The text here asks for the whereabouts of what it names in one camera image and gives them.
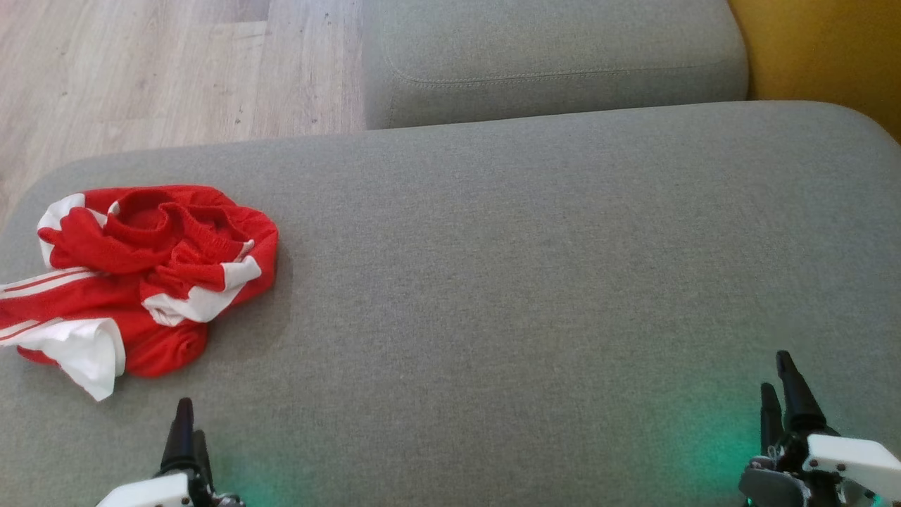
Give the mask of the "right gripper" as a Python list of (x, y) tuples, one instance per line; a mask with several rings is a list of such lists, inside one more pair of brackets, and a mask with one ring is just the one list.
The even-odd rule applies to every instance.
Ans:
[(784, 391), (760, 385), (760, 447), (739, 491), (750, 506), (897, 506), (899, 458), (881, 443), (827, 435), (828, 423), (807, 379), (786, 350), (776, 353)]

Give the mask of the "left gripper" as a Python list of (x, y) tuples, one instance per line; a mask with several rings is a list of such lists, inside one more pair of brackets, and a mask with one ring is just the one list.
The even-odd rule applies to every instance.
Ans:
[[(174, 472), (193, 470), (199, 473)], [(178, 401), (160, 462), (160, 473), (167, 474), (116, 487), (97, 504), (99, 506), (244, 506), (237, 494), (219, 494), (213, 488), (213, 474), (206, 434), (194, 430), (193, 402)]]

